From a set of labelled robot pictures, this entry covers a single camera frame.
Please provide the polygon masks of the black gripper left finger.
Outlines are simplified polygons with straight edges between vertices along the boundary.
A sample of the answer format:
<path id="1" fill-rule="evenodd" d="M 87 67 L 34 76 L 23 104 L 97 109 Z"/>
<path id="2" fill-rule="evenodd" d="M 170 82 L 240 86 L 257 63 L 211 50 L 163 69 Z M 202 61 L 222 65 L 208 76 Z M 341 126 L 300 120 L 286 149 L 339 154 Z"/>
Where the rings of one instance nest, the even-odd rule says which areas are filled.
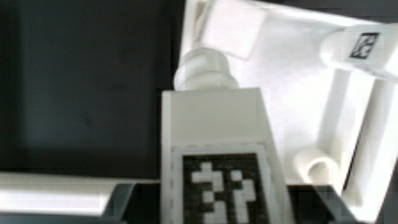
<path id="1" fill-rule="evenodd" d="M 113 188 L 99 224 L 160 224 L 160 184 L 119 184 Z"/>

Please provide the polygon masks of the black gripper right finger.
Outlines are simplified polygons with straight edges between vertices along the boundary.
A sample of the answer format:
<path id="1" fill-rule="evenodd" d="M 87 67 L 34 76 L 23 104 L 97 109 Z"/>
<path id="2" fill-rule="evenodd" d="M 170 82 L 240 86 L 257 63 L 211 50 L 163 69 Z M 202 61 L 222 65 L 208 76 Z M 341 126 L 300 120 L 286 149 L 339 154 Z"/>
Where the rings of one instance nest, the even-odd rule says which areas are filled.
<path id="1" fill-rule="evenodd" d="M 288 186 L 296 224 L 360 224 L 328 185 Z"/>

